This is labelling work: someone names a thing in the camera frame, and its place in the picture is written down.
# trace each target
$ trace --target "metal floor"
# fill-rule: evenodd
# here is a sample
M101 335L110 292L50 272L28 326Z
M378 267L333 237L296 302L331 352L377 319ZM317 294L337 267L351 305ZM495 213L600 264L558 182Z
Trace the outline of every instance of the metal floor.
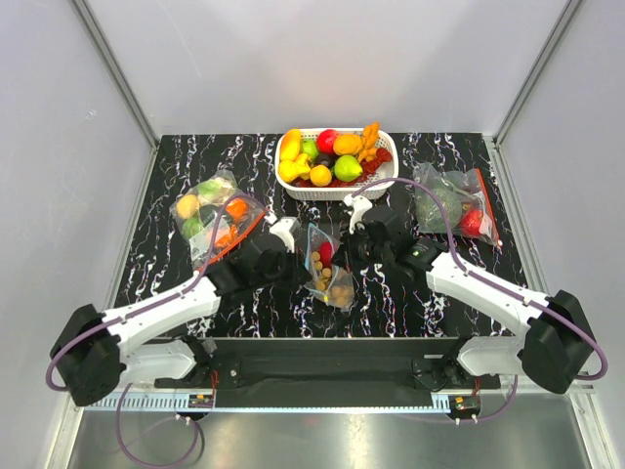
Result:
M503 403L484 396L484 414ZM122 414L131 443L162 413ZM443 419L441 416L423 418ZM493 422L455 427L400 415L213 414L201 420L205 448L182 467L203 469L590 468L566 397L521 395ZM192 432L168 422L130 444L137 457L167 464ZM135 468L118 449L113 412L85 412L69 468Z

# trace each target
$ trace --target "bag of nuts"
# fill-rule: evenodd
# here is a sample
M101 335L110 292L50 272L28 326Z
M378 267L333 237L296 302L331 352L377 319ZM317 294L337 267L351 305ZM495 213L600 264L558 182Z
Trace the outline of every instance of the bag of nuts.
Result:
M312 280L306 288L326 305L348 310L354 302L352 274L332 265L332 256L339 248L339 241L314 224L309 225L308 238L306 268Z

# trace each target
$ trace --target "red apple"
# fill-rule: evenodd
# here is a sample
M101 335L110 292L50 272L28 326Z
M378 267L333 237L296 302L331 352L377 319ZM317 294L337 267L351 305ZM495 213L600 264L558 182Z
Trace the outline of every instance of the red apple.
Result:
M480 237L479 227L481 226L481 220L484 218L484 212L474 208L469 210L460 220L460 230L462 235L469 237Z
M321 256L321 264L323 267L330 269L332 267L332 256L334 255L334 247L330 241L325 241L319 246L319 256Z
M316 147L322 153L334 154L334 141L338 136L339 133L336 130L324 130L316 139Z

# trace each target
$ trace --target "green vegetable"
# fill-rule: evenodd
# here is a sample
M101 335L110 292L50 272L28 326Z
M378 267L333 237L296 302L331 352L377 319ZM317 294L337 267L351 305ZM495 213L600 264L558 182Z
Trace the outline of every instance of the green vegetable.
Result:
M447 212L449 225L453 230L462 218L462 203L458 196L447 189L432 189ZM442 233L445 231L445 223L442 220L442 214L434 200L426 193L419 192L417 196L417 220L419 221L419 229L423 232Z
M197 185L197 196L202 205L224 202L230 197L236 186L224 178L213 178Z
M202 230L204 230L204 225L202 225L202 222L195 217L189 218L183 223L182 233L186 240L189 240L198 233L201 233Z

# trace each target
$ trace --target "lemon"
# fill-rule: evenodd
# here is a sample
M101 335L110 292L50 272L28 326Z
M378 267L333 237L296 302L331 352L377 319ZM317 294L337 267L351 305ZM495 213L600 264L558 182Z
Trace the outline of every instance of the lemon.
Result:
M176 204L176 212L183 220L191 218L197 213L197 210L199 210L199 199L193 193L188 193Z
M316 165L311 170L311 182L317 186L318 188L322 188L327 186L332 182L332 173L328 168L323 166L322 164Z

